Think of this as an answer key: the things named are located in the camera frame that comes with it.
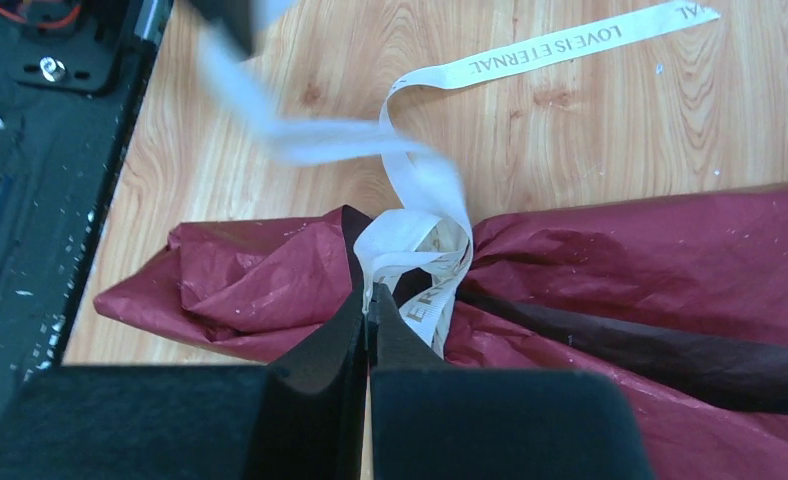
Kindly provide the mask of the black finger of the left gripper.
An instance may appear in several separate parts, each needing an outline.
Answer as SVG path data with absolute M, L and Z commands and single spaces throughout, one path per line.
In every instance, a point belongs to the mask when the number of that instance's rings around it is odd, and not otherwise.
M 223 29 L 246 57 L 256 53 L 257 2 L 254 0 L 189 0 L 208 23 Z

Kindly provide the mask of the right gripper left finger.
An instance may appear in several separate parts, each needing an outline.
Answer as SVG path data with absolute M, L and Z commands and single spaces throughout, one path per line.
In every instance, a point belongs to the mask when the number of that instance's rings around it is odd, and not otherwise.
M 361 305 L 265 366 L 51 369 L 0 419 L 0 479 L 355 479 Z

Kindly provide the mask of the dark red wrapping paper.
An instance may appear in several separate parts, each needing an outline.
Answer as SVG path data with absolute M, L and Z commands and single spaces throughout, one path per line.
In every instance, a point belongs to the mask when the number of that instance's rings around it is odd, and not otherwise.
M 331 318 L 368 215 L 183 223 L 99 294 L 130 326 L 269 362 Z M 661 479 L 788 479 L 788 184 L 495 216 L 448 361 L 615 381 Z

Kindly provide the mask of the cream printed ribbon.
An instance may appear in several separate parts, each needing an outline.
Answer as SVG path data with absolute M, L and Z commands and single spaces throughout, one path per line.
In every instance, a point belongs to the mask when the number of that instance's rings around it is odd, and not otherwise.
M 713 8 L 670 1 L 413 70 L 401 76 L 392 90 L 462 89 L 718 18 Z M 364 281 L 362 299 L 370 301 L 375 284 L 392 288 L 412 270 L 428 273 L 430 285 L 408 298 L 399 315 L 435 354 L 442 355 L 455 292 L 471 267 L 475 247 L 456 167 L 432 148 L 400 134 L 387 110 L 375 121 L 277 116 L 267 90 L 244 70 L 245 58 L 224 28 L 200 33 L 199 69 L 210 91 L 281 161 L 311 166 L 372 155 L 381 158 L 401 205 L 380 214 L 354 243 Z

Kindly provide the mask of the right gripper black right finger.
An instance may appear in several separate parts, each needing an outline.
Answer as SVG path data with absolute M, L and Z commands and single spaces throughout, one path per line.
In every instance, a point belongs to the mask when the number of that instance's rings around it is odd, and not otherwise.
M 367 296 L 373 473 L 378 479 L 650 479 L 631 408 L 579 370 L 450 365 Z

